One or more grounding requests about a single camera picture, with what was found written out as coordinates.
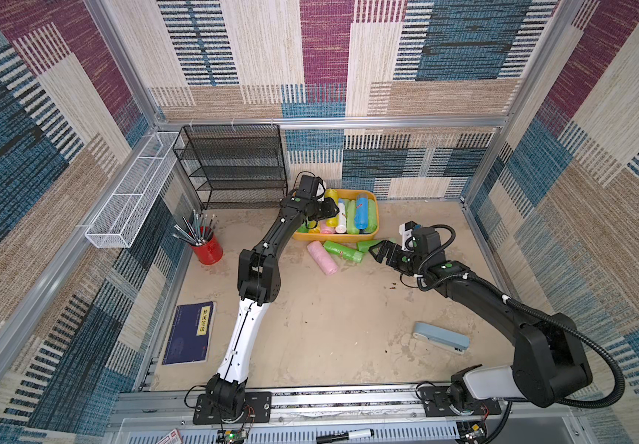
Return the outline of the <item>yellow roll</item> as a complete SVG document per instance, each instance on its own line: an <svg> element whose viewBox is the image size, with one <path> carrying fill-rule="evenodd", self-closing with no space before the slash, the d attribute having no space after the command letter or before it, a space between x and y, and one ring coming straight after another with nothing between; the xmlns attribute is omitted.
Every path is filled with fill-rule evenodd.
<svg viewBox="0 0 639 444"><path fill-rule="evenodd" d="M320 224L318 222L314 222L313 226L310 227L308 232L313 234L320 234L321 233Z"/></svg>
<svg viewBox="0 0 639 444"><path fill-rule="evenodd" d="M329 189L325 192L324 201L328 205L330 217L326 220L326 225L330 228L336 228L339 224L340 209L338 206L338 192Z"/></svg>

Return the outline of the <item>pink roll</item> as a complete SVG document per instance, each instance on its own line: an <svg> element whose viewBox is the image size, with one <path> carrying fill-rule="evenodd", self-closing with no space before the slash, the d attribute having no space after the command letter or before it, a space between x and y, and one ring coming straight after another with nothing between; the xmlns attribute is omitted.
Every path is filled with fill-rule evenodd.
<svg viewBox="0 0 639 444"><path fill-rule="evenodd" d="M310 257L326 276L334 275L339 271L338 264L336 264L332 256L325 250L323 244L318 240L309 243L307 250Z"/></svg>
<svg viewBox="0 0 639 444"><path fill-rule="evenodd" d="M321 220L321 222L319 222L319 229L321 230L321 234L334 234L335 233L335 228L334 227L330 227L327 224L326 220Z"/></svg>

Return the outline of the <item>green roll with red label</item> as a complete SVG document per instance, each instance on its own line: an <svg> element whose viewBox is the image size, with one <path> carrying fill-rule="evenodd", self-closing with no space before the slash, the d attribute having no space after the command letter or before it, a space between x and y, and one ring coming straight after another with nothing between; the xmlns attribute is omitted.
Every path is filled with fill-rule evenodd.
<svg viewBox="0 0 639 444"><path fill-rule="evenodd" d="M362 240L356 244L356 249L361 253L370 253L372 250L379 251L385 244L396 243L394 238L389 239L374 239L374 240Z"/></svg>

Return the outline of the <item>white roll with blue band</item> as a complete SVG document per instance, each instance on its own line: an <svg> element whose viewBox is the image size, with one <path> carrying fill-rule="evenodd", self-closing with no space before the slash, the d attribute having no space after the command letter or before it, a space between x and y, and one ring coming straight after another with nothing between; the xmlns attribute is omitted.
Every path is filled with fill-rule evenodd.
<svg viewBox="0 0 639 444"><path fill-rule="evenodd" d="M337 203L339 213L337 215L337 225L335 227L335 232L337 234L345 234L347 233L347 217L346 217L346 208L345 208L345 200L340 199Z"/></svg>

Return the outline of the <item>light green roll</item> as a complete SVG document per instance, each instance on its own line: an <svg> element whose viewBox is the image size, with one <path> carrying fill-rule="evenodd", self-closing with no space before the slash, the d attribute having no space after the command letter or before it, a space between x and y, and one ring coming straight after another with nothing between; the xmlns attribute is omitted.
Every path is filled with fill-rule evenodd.
<svg viewBox="0 0 639 444"><path fill-rule="evenodd" d="M359 228L356 226L356 201L347 200L345 208L347 217L347 233L350 235L358 235Z"/></svg>

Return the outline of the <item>short green roll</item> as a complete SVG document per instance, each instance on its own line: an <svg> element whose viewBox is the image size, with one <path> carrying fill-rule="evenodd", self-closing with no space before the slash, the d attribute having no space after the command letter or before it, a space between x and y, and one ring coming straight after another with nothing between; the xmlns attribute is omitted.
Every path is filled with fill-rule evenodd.
<svg viewBox="0 0 639 444"><path fill-rule="evenodd" d="M350 248L343 244L339 244L337 242L332 242L327 240L323 244L323 248L330 255L335 255L344 260L351 261L354 263L361 263L364 257L364 253L358 251L356 249Z"/></svg>

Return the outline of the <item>fat green roll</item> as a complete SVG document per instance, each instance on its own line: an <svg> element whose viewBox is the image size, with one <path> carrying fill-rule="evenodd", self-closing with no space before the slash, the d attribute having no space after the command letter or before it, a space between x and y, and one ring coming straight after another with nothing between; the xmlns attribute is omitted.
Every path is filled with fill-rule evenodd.
<svg viewBox="0 0 639 444"><path fill-rule="evenodd" d="M378 229L378 211L376 201L369 199L368 201L368 225L365 228L365 233L373 233Z"/></svg>

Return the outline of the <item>blue trash bag roll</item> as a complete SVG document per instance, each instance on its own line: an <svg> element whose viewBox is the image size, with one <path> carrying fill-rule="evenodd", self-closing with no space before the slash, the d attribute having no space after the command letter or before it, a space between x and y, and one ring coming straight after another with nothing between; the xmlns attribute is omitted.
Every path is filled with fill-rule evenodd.
<svg viewBox="0 0 639 444"><path fill-rule="evenodd" d="M365 192L358 194L355 208L355 227L359 231L365 231L369 227L369 196Z"/></svg>

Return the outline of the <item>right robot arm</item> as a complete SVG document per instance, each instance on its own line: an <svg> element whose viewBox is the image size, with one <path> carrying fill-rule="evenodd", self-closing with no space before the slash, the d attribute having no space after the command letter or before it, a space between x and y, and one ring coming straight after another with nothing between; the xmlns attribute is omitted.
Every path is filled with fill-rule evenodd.
<svg viewBox="0 0 639 444"><path fill-rule="evenodd" d="M415 279L422 292L439 292L467 307L513 345L513 362L508 366L473 366L452 375L448 396L456 412L471 411L487 399L582 409L602 409L621 400L625 377L604 347L578 331L569 316L549 315L525 305L469 266L449 260L446 250L452 241L441 239L443 228L442 224L424 227L408 222L403 227L403 242L383 240L371 246L369 253L376 262ZM574 400L572 394L593 381L587 350L606 363L613 388L597 400Z"/></svg>

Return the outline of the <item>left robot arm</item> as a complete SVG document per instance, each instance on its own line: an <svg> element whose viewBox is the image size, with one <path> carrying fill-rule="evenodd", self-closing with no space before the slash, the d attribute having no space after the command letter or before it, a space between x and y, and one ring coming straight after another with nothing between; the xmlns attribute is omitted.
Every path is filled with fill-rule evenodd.
<svg viewBox="0 0 639 444"><path fill-rule="evenodd" d="M288 194L263 239L253 249L240 253L236 324L216 374L199 397L199 406L212 408L223 422L236 420L245 411L250 357L262 320L280 292L279 259L284 248L303 223L338 214L338 205L332 198L308 197L302 192Z"/></svg>

